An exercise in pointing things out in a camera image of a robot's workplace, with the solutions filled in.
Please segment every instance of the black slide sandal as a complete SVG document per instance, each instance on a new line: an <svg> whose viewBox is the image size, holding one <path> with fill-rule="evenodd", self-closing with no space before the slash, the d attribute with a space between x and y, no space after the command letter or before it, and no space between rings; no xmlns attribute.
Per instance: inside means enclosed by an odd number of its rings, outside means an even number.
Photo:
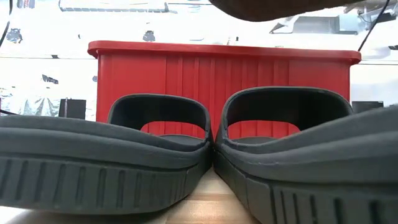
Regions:
<svg viewBox="0 0 398 224"><path fill-rule="evenodd" d="M151 121L195 124L205 138L141 132ZM78 214L154 212L190 194L211 166L210 117L194 100L125 96L109 122L0 118L0 205Z"/></svg>
<svg viewBox="0 0 398 224"><path fill-rule="evenodd" d="M215 171L263 224L398 223L398 107L351 114L327 90L241 91L224 106ZM302 132L228 139L228 126L246 120Z"/></svg>

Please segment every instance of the dark object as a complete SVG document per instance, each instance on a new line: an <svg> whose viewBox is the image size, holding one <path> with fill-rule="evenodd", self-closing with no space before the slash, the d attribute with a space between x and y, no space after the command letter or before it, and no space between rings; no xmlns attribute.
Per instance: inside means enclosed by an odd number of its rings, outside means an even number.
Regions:
<svg viewBox="0 0 398 224"><path fill-rule="evenodd" d="M210 0L210 2L230 16L245 21L261 22L342 6L359 0Z"/></svg>
<svg viewBox="0 0 398 224"><path fill-rule="evenodd" d="M140 131L152 121L195 124L205 138ZM209 114L196 101L125 96L113 105L109 123L0 118L0 205L79 214L154 212L190 194L211 166Z"/></svg>
<svg viewBox="0 0 398 224"><path fill-rule="evenodd" d="M86 100L61 99L58 116L61 118L86 119Z"/></svg>
<svg viewBox="0 0 398 224"><path fill-rule="evenodd" d="M391 13L383 13L380 16L379 23L395 21L396 19L397 19L397 15L392 15Z"/></svg>
<svg viewBox="0 0 398 224"><path fill-rule="evenodd" d="M54 83L54 84L59 84L58 80L56 80L56 79L54 79L54 78L51 78L51 77L48 77L48 76L46 76L46 75L43 75L43 74L42 74L42 78L43 78L43 81L44 81L44 82L52 82L52 83Z"/></svg>
<svg viewBox="0 0 398 224"><path fill-rule="evenodd" d="M388 46L388 48L390 48L390 50L398 50L398 45Z"/></svg>
<svg viewBox="0 0 398 224"><path fill-rule="evenodd" d="M7 40L13 43L20 44L23 41L21 29L12 28L7 34Z"/></svg>
<svg viewBox="0 0 398 224"><path fill-rule="evenodd" d="M142 39L143 39L144 41L146 41L146 42L153 42L153 41L155 41L156 39L155 39L154 31L148 30L148 31L144 34L144 36L143 36Z"/></svg>
<svg viewBox="0 0 398 224"><path fill-rule="evenodd" d="M382 107L384 107L383 101L353 101L353 110L355 113Z"/></svg>
<svg viewBox="0 0 398 224"><path fill-rule="evenodd" d="M244 90L225 104L214 168L263 224L398 223L397 118L398 107L353 115L327 90ZM259 119L302 132L228 138L229 125Z"/></svg>

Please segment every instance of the red container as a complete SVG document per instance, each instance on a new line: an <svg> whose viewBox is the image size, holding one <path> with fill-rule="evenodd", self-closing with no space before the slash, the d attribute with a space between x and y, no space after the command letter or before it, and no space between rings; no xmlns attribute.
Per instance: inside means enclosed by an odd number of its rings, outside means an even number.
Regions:
<svg viewBox="0 0 398 224"><path fill-rule="evenodd" d="M106 122L119 97L131 93L162 93L203 103L216 134L225 101L254 86L315 86L349 99L349 68L361 54L343 50L302 50L224 45L160 44L94 41L88 53L98 59L96 119ZM143 130L154 134L201 137L189 124L156 122ZM231 138L296 132L287 123L246 121L229 129Z"/></svg>

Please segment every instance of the wooden surface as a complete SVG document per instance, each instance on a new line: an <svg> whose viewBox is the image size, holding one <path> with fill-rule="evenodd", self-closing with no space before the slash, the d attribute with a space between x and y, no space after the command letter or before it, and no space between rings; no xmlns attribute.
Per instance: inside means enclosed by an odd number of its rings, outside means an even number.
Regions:
<svg viewBox="0 0 398 224"><path fill-rule="evenodd" d="M0 207L0 224L259 224L231 189L209 170L185 200L145 215L61 215Z"/></svg>

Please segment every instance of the black cable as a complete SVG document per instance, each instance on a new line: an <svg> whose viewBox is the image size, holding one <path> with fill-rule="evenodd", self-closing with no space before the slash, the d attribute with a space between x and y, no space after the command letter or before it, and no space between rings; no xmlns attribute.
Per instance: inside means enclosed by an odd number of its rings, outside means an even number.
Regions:
<svg viewBox="0 0 398 224"><path fill-rule="evenodd" d="M16 114L16 113L13 113L13 112L10 112L10 111L5 111L5 110L2 110L2 109L0 109L0 113L4 113L6 115L19 115L19 114Z"/></svg>
<svg viewBox="0 0 398 224"><path fill-rule="evenodd" d="M10 12L9 12L9 16L11 17L11 13L12 13L12 0L9 0L10 2ZM4 39L6 38L7 35L7 31L8 31L8 27L10 26L10 20L8 20L6 28L4 30L4 32L2 33L1 39L0 39L0 47L2 46L2 43L4 42Z"/></svg>
<svg viewBox="0 0 398 224"><path fill-rule="evenodd" d="M358 51L362 50L363 45L368 40L369 35L371 34L371 32L372 32L373 28L376 26L376 24L379 22L379 19L380 19L381 15L384 13L384 11L386 10L386 7L388 6L389 3L390 3L390 0L387 0L386 4L383 6L383 8L381 9L381 11L380 11L379 15L377 16L376 20L373 22L371 28L369 29L368 34L366 34L365 39L363 39L361 45L359 46Z"/></svg>

